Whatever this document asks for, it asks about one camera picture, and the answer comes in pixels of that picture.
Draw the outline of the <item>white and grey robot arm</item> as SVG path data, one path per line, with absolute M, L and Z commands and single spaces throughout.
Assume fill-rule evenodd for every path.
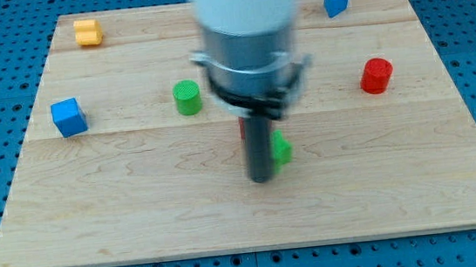
M 216 99 L 240 117 L 281 119 L 302 94 L 308 64 L 295 53 L 297 1 L 189 1 L 203 40 L 191 59 Z

